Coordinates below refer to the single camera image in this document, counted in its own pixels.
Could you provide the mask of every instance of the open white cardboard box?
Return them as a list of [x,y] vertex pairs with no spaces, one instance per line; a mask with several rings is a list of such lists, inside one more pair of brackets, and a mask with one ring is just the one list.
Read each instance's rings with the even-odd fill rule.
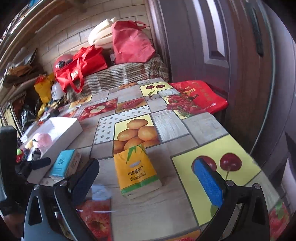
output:
[[40,126],[29,138],[33,138],[36,133],[48,133],[52,137],[52,145],[46,150],[41,150],[43,155],[41,158],[49,157],[51,163],[47,167],[38,170],[32,170],[27,181],[29,183],[38,184],[43,176],[48,172],[56,161],[61,151],[65,150],[73,140],[82,132],[82,127],[76,118],[52,117],[49,118],[42,126]]

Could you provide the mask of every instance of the plaid blanket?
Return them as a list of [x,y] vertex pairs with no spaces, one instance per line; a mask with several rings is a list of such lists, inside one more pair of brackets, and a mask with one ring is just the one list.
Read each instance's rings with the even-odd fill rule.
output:
[[81,93],[76,93],[71,86],[67,88],[68,103],[100,92],[140,80],[161,77],[168,82],[168,69],[156,54],[146,63],[126,63],[111,66],[84,78]]

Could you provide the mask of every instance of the screw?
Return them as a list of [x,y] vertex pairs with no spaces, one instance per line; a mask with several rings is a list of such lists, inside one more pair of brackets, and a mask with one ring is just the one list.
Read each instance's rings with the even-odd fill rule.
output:
[[61,181],[61,183],[59,184],[61,187],[65,187],[68,185],[67,181]]
[[258,183],[255,183],[255,184],[254,184],[254,187],[255,187],[256,189],[258,189],[258,190],[261,188],[261,186],[260,186]]
[[226,181],[226,184],[227,184],[227,186],[232,187],[232,186],[234,185],[234,182],[231,181],[231,180],[227,180],[227,181]]
[[39,189],[39,187],[40,187],[40,185],[39,185],[39,184],[37,184],[37,185],[35,185],[35,186],[33,187],[33,189],[34,189],[34,190],[38,190],[38,189]]

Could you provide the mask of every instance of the red bag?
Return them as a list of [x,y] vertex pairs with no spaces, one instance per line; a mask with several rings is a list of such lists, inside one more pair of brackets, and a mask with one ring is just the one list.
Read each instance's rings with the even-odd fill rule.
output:
[[[82,47],[73,56],[73,62],[56,71],[56,81],[59,82],[64,92],[67,86],[71,85],[76,93],[80,93],[84,85],[83,76],[107,68],[106,61],[101,54],[102,50],[103,48],[96,49],[94,45],[87,48]],[[73,82],[78,79],[80,80],[80,86],[77,89]]]
[[143,22],[117,21],[112,24],[113,48],[116,64],[145,63],[155,54],[155,49],[142,29]]
[[213,114],[228,106],[227,101],[215,94],[210,87],[201,80],[188,80],[170,84],[180,93],[187,95],[200,108]]

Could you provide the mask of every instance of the tile wall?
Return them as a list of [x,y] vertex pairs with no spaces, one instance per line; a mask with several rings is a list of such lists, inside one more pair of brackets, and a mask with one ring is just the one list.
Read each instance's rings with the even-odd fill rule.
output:
[[[88,35],[105,19],[142,21],[149,26],[144,0],[86,0],[86,12],[71,8],[44,25],[25,46],[38,48],[38,60],[49,74],[55,60],[64,53],[87,47]],[[143,30],[152,39],[150,28]]]

